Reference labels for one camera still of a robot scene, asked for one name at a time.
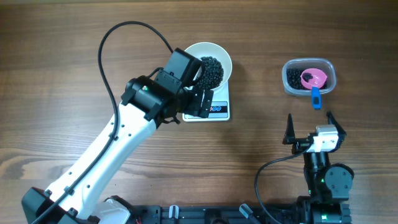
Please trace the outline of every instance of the pink scoop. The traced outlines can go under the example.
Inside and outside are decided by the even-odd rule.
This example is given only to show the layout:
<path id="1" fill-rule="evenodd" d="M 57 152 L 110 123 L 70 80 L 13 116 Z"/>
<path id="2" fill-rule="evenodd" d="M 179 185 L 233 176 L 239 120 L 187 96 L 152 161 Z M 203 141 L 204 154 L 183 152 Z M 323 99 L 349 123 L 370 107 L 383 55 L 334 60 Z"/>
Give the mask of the pink scoop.
<path id="1" fill-rule="evenodd" d="M 308 82 L 306 82 L 303 78 L 304 73 L 309 73 L 312 75 L 312 78 Z M 312 87 L 318 87 L 318 88 L 323 87 L 323 85 L 326 82 L 326 79 L 328 78 L 325 72 L 317 68 L 309 68 L 304 70 L 304 72 L 301 73 L 300 77 L 301 77 L 301 84 L 309 90 L 312 90 Z"/>

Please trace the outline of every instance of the white bowl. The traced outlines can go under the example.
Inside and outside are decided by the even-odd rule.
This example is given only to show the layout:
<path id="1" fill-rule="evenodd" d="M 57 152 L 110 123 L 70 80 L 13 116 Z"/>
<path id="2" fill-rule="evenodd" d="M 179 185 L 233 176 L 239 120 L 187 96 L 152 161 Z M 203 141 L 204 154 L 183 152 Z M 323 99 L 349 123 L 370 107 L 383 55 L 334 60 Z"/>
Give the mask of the white bowl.
<path id="1" fill-rule="evenodd" d="M 221 87 L 228 81 L 232 72 L 232 60 L 227 51 L 224 50 L 224 48 L 213 43 L 200 42 L 189 46 L 187 49 L 185 49 L 185 51 L 186 53 L 196 58 L 199 58 L 200 60 L 202 57 L 212 56 L 213 58 L 216 58 L 219 62 L 221 62 L 221 66 L 224 69 L 223 80 L 221 81 L 218 87 L 211 90 L 213 90 L 214 92 L 220 90 Z M 201 69 L 199 69 L 194 79 L 197 79 L 200 76 L 200 74 L 201 74 Z"/>

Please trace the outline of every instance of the digital scale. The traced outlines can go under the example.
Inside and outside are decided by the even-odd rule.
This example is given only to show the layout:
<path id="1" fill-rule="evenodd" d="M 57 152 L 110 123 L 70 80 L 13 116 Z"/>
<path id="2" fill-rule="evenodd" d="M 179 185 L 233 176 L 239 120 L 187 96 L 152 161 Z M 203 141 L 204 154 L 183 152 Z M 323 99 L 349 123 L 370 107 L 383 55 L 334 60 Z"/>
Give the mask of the digital scale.
<path id="1" fill-rule="evenodd" d="M 214 92 L 208 118 L 200 118 L 188 114 L 182 114 L 182 119 L 186 122 L 199 121 L 227 121 L 230 117 L 229 110 L 229 88 L 226 82 L 221 89 Z"/>
<path id="2" fill-rule="evenodd" d="M 224 48 L 217 44 L 209 42 L 200 42 L 193 44 L 185 49 L 186 53 L 191 54 L 196 58 L 212 56 L 216 58 L 224 69 L 224 76 L 221 85 L 214 89 L 213 100 L 211 102 L 210 113 L 208 118 L 200 118 L 188 114 L 182 114 L 182 119 L 186 122 L 199 122 L 199 121 L 227 121 L 230 118 L 229 110 L 229 88 L 228 78 L 232 73 L 232 60 Z"/>

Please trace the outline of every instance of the blue object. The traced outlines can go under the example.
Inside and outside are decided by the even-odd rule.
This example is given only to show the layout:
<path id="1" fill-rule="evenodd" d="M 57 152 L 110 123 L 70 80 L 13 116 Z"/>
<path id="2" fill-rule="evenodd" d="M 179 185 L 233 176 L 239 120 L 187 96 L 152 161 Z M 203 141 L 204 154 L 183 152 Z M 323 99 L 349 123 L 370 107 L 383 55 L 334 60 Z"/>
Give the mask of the blue object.
<path id="1" fill-rule="evenodd" d="M 322 108 L 322 100 L 319 88 L 312 87 L 311 99 L 312 99 L 312 107 L 316 110 L 320 110 Z"/>

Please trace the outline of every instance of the wood grain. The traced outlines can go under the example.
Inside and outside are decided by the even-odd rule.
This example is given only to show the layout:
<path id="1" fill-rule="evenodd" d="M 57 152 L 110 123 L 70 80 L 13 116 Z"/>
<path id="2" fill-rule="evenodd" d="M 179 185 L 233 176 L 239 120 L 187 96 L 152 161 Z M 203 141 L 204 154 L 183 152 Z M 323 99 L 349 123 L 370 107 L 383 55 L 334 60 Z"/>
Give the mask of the wood grain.
<path id="1" fill-rule="evenodd" d="M 254 175 L 288 156 L 282 138 L 292 113 L 297 136 L 332 110 L 348 137 L 332 154 L 356 173 L 354 223 L 398 218 L 398 17 L 396 2 L 172 1 L 0 6 L 0 223 L 25 223 L 20 202 L 46 188 L 104 128 L 112 107 L 96 62 L 113 25 L 144 21 L 172 47 L 220 44 L 233 59 L 231 121 L 162 125 L 123 164 L 102 198 L 133 204 L 257 204 Z M 323 57 L 338 84 L 322 111 L 284 93 L 281 70 L 293 58 Z M 128 80 L 165 65 L 169 53 L 143 27 L 106 41 L 103 64 L 119 101 Z M 302 159 L 264 171 L 266 202 L 306 195 Z"/>

